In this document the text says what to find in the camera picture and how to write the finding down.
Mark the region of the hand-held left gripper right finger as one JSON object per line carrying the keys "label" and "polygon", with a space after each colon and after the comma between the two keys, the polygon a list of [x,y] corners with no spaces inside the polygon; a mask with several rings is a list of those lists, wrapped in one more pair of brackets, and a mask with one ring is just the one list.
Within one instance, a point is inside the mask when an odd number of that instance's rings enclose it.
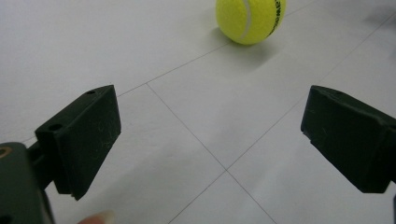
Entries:
{"label": "hand-held left gripper right finger", "polygon": [[383,193],[396,182],[396,119],[334,89],[310,88],[301,131],[357,189]]}

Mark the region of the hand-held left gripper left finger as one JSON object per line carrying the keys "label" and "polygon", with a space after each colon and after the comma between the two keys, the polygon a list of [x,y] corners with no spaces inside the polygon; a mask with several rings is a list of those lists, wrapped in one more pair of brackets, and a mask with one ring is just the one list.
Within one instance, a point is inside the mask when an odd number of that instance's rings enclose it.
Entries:
{"label": "hand-held left gripper left finger", "polygon": [[38,186],[53,182],[59,193],[82,198],[120,132],[115,87],[83,93],[35,130],[29,151]]}

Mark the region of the yellow tennis ball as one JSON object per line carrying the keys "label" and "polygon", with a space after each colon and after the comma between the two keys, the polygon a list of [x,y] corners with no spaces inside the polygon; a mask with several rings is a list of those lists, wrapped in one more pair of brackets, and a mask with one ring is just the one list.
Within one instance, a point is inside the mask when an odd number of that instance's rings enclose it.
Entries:
{"label": "yellow tennis ball", "polygon": [[220,30],[233,42],[254,45],[281,24],[287,0],[216,0]]}

